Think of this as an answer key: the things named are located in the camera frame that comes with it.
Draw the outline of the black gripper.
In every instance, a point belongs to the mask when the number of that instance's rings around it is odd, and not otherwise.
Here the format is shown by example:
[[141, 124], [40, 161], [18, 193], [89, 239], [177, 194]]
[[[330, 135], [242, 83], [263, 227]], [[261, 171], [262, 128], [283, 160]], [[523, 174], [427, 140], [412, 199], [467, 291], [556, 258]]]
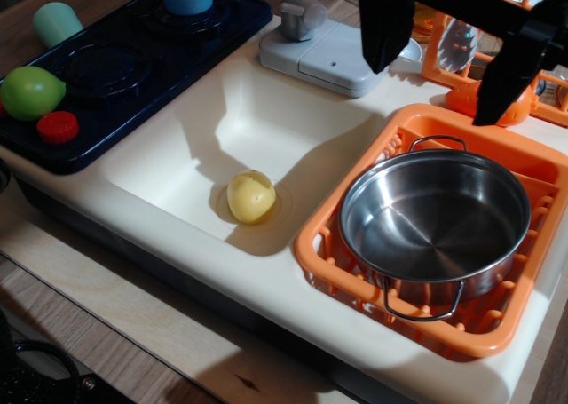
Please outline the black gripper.
[[[500, 121], [541, 69], [567, 65], [567, 0], [359, 0], [363, 58], [374, 73], [381, 73], [407, 46], [416, 3], [504, 42], [478, 89], [475, 126]], [[520, 34], [531, 24], [550, 39]]]

